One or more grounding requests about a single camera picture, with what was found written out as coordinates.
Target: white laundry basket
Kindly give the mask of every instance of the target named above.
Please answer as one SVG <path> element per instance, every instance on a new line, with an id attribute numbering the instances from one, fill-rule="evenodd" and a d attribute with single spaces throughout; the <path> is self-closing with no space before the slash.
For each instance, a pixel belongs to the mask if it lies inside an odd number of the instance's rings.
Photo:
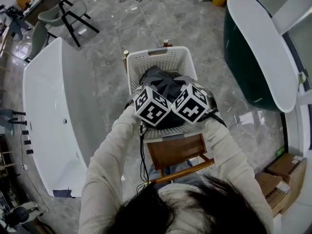
<path id="1" fill-rule="evenodd" d="M 142 75 L 147 69 L 157 65 L 168 72 L 178 72 L 197 80 L 191 53 L 186 47 L 158 48 L 130 53 L 127 56 L 129 94 L 138 87 Z"/>
<path id="2" fill-rule="evenodd" d="M 139 86 L 139 81 L 145 71 L 154 65 L 157 65 L 161 70 L 178 72 L 182 76 L 189 76 L 191 79 L 197 80 L 191 53 L 188 48 L 180 46 L 142 50 L 130 53 L 127 56 L 129 94 L 132 94 Z M 180 127 L 163 130 L 149 129 L 144 136 L 144 142 L 159 142 L 189 137 L 201 134 L 203 129 L 204 122 L 194 125 L 186 122 Z"/>

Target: gray chair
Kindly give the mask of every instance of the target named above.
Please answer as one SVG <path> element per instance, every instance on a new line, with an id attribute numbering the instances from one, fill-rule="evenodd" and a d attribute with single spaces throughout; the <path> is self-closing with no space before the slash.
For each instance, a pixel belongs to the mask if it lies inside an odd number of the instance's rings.
<path id="1" fill-rule="evenodd" d="M 64 3 L 68 4 L 70 8 L 66 11 L 64 9 Z M 38 19 L 53 26 L 53 27 L 59 27 L 63 24 L 67 27 L 69 33 L 71 34 L 72 38 L 74 39 L 75 43 L 78 47 L 80 47 L 80 44 L 74 35 L 74 29 L 72 27 L 72 24 L 76 22 L 77 20 L 82 22 L 84 25 L 89 27 L 90 29 L 94 30 L 95 32 L 99 33 L 99 30 L 97 30 L 95 27 L 87 23 L 85 20 L 83 20 L 81 17 L 85 16 L 87 19 L 90 19 L 87 14 L 87 6 L 82 1 L 75 2 L 75 4 L 72 4 L 68 0 L 61 1 L 58 5 L 53 7 L 52 9 L 41 12 L 38 15 Z"/>
<path id="2" fill-rule="evenodd" d="M 29 63 L 31 59 L 35 58 L 35 56 L 49 44 L 50 37 L 57 38 L 55 35 L 48 32 L 44 22 L 37 22 L 31 37 L 31 51 L 24 61 Z"/>

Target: dark hair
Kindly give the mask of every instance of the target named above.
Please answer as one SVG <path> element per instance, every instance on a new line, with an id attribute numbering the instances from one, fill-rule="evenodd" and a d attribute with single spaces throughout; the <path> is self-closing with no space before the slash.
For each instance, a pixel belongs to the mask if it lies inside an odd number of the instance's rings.
<path id="1" fill-rule="evenodd" d="M 201 212 L 205 219 L 205 228 L 198 230 L 199 233 L 267 233 L 256 212 L 236 187 L 212 176 L 205 176 L 205 180 L 207 183 L 199 187 L 200 192 L 187 192 L 194 199 L 188 208 Z M 150 184 L 120 207 L 104 233 L 166 233 L 177 210 L 173 201 L 162 200 L 154 184 Z"/>

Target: cardboard box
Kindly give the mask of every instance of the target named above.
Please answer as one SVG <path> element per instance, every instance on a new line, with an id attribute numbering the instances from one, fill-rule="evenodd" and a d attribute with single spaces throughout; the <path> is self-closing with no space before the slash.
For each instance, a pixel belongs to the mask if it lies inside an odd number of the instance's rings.
<path id="1" fill-rule="evenodd" d="M 287 204 L 290 196 L 290 187 L 280 176 L 267 173 L 259 173 L 255 176 L 261 191 L 276 216 Z"/>
<path id="2" fill-rule="evenodd" d="M 300 195 L 306 173 L 306 167 L 306 158 L 293 154 L 284 154 L 268 168 L 269 173 L 281 176 L 291 188 L 289 200 L 281 213 L 285 212 Z"/>

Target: freestanding bathtub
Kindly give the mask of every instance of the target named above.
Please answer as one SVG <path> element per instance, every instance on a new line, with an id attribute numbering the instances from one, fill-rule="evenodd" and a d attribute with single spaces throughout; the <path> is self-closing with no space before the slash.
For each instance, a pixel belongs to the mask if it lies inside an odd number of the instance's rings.
<path id="1" fill-rule="evenodd" d="M 23 105 L 33 158 L 49 195 L 81 196 L 85 172 L 104 139 L 92 93 L 92 66 L 57 38 L 23 74 Z"/>

